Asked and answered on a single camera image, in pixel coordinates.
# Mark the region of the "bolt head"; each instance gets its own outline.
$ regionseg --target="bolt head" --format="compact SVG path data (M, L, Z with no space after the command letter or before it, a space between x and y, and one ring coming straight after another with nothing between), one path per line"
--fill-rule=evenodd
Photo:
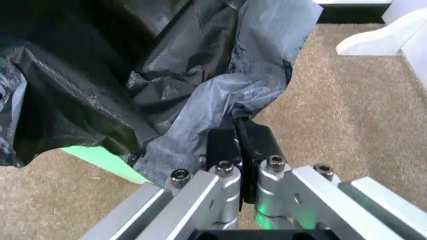
M230 161L220 161L215 166L215 173L220 177L228 177L233 173L234 165Z
M271 155L267 158L267 165L273 172L285 170L285 158L280 155Z
M316 163L313 168L329 181L332 180L332 177L334 176L334 169L330 165L325 163Z
M188 170L180 168L176 169L170 175L172 186L177 189L182 189L190 181L190 173Z

